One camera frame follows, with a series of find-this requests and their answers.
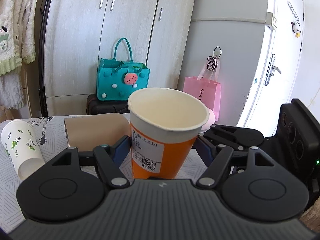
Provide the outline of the pink paper gift bag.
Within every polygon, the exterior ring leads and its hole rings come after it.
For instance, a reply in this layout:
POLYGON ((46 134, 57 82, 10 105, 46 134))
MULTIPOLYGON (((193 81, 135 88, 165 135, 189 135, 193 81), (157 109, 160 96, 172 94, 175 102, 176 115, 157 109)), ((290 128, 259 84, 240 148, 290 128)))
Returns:
POLYGON ((222 85, 218 82, 220 63, 214 71, 207 70, 207 61, 198 76, 185 77, 183 91, 199 99, 219 119, 222 85))

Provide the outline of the beige steel tumbler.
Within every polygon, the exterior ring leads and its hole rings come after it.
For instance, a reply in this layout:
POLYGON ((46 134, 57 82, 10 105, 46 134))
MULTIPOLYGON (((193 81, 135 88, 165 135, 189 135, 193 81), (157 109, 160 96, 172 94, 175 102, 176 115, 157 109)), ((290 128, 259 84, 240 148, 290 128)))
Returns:
POLYGON ((80 151, 91 151, 99 145, 114 145, 125 135, 130 135, 130 123, 124 115, 108 113, 65 119, 69 146, 80 151))

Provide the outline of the small pink capsule cup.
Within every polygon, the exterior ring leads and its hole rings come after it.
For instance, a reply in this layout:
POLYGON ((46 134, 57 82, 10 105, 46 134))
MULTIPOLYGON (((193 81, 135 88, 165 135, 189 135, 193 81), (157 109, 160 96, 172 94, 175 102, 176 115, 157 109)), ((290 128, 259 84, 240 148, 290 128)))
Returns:
POLYGON ((206 119, 206 122, 204 121, 202 122, 201 130, 200 130, 201 133, 204 133, 205 131, 210 129, 211 125, 214 125, 216 121, 214 112, 210 108, 208 108, 207 110, 208 110, 207 119, 206 119))

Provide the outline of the orange paper cup with label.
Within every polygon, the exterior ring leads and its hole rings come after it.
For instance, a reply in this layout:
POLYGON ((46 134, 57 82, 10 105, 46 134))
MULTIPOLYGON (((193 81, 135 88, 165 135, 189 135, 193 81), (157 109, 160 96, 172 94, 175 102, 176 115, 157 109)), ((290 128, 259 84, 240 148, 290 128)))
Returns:
POLYGON ((209 119, 208 108, 195 97, 169 88, 140 89, 127 104, 133 177, 174 179, 209 119))

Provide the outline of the black suitcase under bag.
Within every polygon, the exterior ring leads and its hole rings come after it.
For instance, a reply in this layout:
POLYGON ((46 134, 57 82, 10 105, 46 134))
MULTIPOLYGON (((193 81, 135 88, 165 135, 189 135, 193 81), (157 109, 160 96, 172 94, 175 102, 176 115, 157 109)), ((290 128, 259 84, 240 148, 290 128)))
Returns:
POLYGON ((97 115, 106 113, 129 113, 127 101, 101 101, 96 94, 87 97, 86 114, 97 115))

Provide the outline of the black wall hook ornament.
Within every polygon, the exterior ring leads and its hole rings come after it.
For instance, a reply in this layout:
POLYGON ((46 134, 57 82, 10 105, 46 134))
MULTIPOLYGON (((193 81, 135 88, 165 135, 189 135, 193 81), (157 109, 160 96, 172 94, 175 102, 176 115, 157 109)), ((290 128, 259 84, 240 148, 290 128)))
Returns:
POLYGON ((220 63, 220 57, 222 55, 222 49, 219 46, 216 46, 213 50, 213 55, 208 56, 207 58, 207 70, 214 71, 220 63))

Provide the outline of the teal felt handbag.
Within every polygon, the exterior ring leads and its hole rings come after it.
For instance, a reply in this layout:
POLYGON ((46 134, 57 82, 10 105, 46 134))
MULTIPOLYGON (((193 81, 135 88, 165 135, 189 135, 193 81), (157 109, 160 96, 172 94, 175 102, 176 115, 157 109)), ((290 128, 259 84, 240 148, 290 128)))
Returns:
POLYGON ((136 90, 148 86, 150 69, 144 64, 133 61, 133 53, 127 38, 122 37, 116 43, 112 59, 101 58, 97 70, 96 90, 100 101, 124 101, 136 90), (117 49, 125 41, 129 49, 130 60, 118 61, 117 49))

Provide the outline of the white paper cup green print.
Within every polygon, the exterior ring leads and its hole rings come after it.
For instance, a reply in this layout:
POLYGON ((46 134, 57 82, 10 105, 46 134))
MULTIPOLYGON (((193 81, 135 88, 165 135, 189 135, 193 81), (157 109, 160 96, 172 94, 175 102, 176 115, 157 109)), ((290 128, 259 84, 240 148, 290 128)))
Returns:
POLYGON ((25 180, 45 164, 32 126, 23 120, 7 123, 1 142, 18 177, 25 180))

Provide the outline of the cow plush door hanger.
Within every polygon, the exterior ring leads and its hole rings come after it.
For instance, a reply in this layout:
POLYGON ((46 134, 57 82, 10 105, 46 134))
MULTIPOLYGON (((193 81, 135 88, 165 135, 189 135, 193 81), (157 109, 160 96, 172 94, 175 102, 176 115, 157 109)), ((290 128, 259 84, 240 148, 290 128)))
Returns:
POLYGON ((294 20, 291 22, 291 25, 292 25, 292 32, 295 34, 295 37, 296 38, 299 38, 302 34, 302 29, 301 29, 301 26, 300 26, 300 19, 295 11, 295 9, 293 8, 292 4, 290 3, 290 1, 288 1, 288 6, 294 16, 294 20))

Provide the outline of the white door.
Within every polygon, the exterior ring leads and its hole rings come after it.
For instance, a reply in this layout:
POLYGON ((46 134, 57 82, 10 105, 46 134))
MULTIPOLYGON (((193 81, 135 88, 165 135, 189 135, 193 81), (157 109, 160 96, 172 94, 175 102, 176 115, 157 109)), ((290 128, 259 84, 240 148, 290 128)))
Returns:
POLYGON ((282 104, 289 102, 299 68, 304 30, 304 0, 274 0, 268 55, 248 117, 240 126, 274 135, 282 104))

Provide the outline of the cream knitted garment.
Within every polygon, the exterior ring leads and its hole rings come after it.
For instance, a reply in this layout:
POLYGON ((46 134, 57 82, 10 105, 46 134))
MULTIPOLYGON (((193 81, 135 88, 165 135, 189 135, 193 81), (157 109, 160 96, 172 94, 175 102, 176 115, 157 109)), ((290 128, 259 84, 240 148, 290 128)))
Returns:
POLYGON ((35 61, 35 10, 37 0, 1 0, 1 104, 24 106, 20 71, 35 61))

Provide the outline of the white wardrobe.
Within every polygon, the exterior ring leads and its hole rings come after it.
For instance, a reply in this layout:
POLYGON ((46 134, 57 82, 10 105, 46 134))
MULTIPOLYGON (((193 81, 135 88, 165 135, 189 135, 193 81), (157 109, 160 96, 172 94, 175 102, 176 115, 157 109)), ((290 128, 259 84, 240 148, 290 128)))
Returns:
POLYGON ((176 88, 195 0, 46 0, 40 34, 43 116, 82 115, 99 61, 150 69, 149 86, 176 88))

